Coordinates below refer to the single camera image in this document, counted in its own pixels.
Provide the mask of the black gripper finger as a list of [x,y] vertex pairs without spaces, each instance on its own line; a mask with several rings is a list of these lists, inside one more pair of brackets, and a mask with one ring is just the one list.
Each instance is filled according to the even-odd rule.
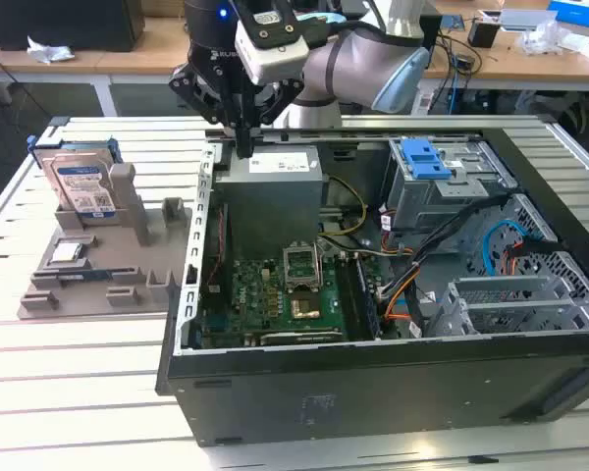
[[244,125],[241,105],[233,93],[231,81],[222,66],[208,66],[210,78],[201,76],[193,65],[175,70],[170,88],[210,124],[221,124],[235,138],[239,157],[244,156]]
[[251,87],[252,94],[243,98],[243,156],[251,157],[254,150],[256,130],[261,125],[271,125],[303,91],[301,79],[285,79],[267,85],[271,95],[260,104],[259,86]]

